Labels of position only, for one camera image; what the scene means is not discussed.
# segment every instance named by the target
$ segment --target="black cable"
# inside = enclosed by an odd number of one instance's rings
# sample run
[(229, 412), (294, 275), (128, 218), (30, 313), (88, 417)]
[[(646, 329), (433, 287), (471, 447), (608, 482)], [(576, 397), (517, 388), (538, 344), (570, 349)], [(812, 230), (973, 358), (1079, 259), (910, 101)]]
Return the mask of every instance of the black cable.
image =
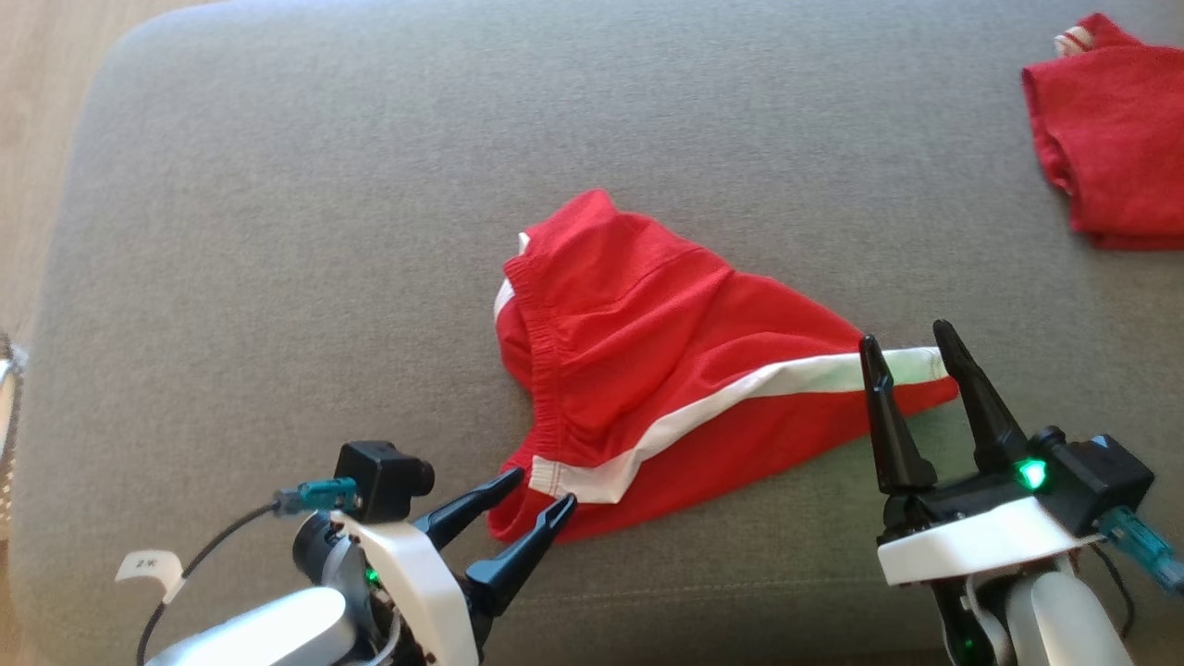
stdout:
[(1126, 589), (1126, 583), (1122, 582), (1122, 575), (1118, 572), (1118, 566), (1114, 566), (1114, 561), (1102, 552), (1102, 549), (1098, 547), (1098, 544), (1089, 544), (1089, 547), (1094, 550), (1094, 555), (1106, 565), (1106, 570), (1109, 571), (1111, 578), (1114, 578), (1114, 584), (1118, 585), (1118, 591), (1122, 595), (1122, 601), (1126, 603), (1126, 622), (1122, 622), (1122, 630), (1119, 632), (1119, 635), (1125, 641), (1131, 635), (1131, 627), (1134, 627), (1134, 597)]
[[(188, 577), (193, 574), (193, 570), (198, 568), (198, 564), (201, 564), (202, 559), (205, 559), (211, 552), (214, 551), (214, 549), (221, 545), (221, 543), (226, 540), (226, 537), (230, 537), (231, 534), (237, 532), (243, 525), (246, 525), (251, 520), (255, 520), (256, 518), (259, 518), (266, 513), (271, 513), (277, 508), (279, 508), (278, 500), (265, 504), (256, 510), (252, 510), (246, 515), (231, 523), (230, 526), (219, 532), (217, 537), (211, 539), (210, 543), (206, 544), (206, 547), (201, 549), (201, 552), (199, 552), (197, 557), (194, 557), (193, 561), (189, 562), (189, 565), (186, 566), (185, 571), (181, 572), (181, 579), (182, 581), (188, 579)], [(160, 606), (156, 607), (156, 610), (153, 611), (152, 617), (148, 619), (148, 623), (144, 625), (144, 630), (142, 634), (140, 634), (140, 645), (136, 647), (136, 666), (144, 666), (146, 653), (148, 652), (148, 639), (152, 638), (152, 632), (153, 629), (156, 628), (156, 623), (160, 622), (160, 616), (165, 614), (166, 608), (168, 608), (168, 604), (161, 602)]]

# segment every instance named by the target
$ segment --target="gray cushion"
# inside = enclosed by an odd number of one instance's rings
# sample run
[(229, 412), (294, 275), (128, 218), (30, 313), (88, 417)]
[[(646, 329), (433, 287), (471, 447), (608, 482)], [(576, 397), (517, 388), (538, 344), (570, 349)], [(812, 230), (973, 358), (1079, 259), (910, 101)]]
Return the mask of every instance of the gray cushion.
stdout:
[[(32, 352), (12, 546), (27, 629), (64, 662), (130, 659), (160, 593), (111, 582), (123, 555), (192, 556), (274, 488), (330, 474), (349, 438), (432, 461), (423, 508), (490, 476), (530, 418), (494, 337), (501, 263), (597, 186), (888, 346), (951, 319), (1025, 427), (1143, 456), (1160, 474), (1146, 515), (1184, 543), (1184, 261), (1069, 235), (1019, 89), (1094, 8), (244, 1), (135, 31), (78, 129)], [(1184, 44), (1175, 0), (1113, 17)], [(914, 427), (944, 474), (971, 468), (957, 404)], [(883, 585), (881, 506), (854, 442), (558, 547), (489, 662), (933, 647), (926, 594)], [(154, 648), (300, 585), (295, 529), (227, 543)], [(477, 527), (448, 556), (496, 549)], [(1163, 634), (1184, 606), (1126, 571), (1137, 652), (1178, 654)]]

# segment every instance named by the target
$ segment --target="clothing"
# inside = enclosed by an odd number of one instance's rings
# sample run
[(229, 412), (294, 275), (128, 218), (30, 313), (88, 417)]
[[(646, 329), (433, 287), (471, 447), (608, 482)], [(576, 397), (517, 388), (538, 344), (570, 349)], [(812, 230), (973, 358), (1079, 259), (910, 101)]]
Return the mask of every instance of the clothing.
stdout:
[(1184, 249), (1184, 50), (1147, 46), (1103, 14), (1023, 70), (1036, 154), (1099, 246)]
[[(495, 305), (535, 422), (490, 512), (513, 539), (553, 498), (564, 539), (628, 527), (785, 470), (868, 429), (861, 333), (592, 191), (520, 237)], [(906, 414), (952, 399), (934, 347), (886, 352)]]

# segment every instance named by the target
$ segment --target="red fabric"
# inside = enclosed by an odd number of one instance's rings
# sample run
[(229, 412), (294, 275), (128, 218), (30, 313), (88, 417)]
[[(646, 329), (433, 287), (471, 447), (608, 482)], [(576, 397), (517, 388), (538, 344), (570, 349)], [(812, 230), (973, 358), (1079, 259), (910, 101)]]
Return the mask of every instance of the red fabric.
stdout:
[[(594, 467), (658, 417), (783, 360), (856, 352), (861, 333), (778, 282), (587, 192), (529, 229), (506, 264), (515, 296), (497, 318), (503, 361), (535, 422), (504, 468), (532, 456)], [(952, 399), (952, 379), (900, 386), (907, 414)], [(581, 504), (561, 539), (657, 518), (776, 474), (868, 429), (862, 391), (748, 399), (644, 462), (618, 504)], [(519, 488), (490, 512), (514, 539), (553, 498)]]
[(1079, 25), (1087, 52), (1023, 71), (1044, 174), (1094, 245), (1184, 249), (1184, 50), (1144, 45), (1102, 14)]

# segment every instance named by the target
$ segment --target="wooden floor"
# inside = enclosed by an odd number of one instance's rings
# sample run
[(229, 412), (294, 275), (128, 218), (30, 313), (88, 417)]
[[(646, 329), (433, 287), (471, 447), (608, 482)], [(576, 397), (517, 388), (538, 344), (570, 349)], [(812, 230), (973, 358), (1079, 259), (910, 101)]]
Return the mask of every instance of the wooden floor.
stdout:
[[(0, 0), (0, 329), (33, 338), (34, 303), (78, 111), (111, 44), (152, 17), (208, 0)], [(20, 647), (0, 546), (0, 666)]]

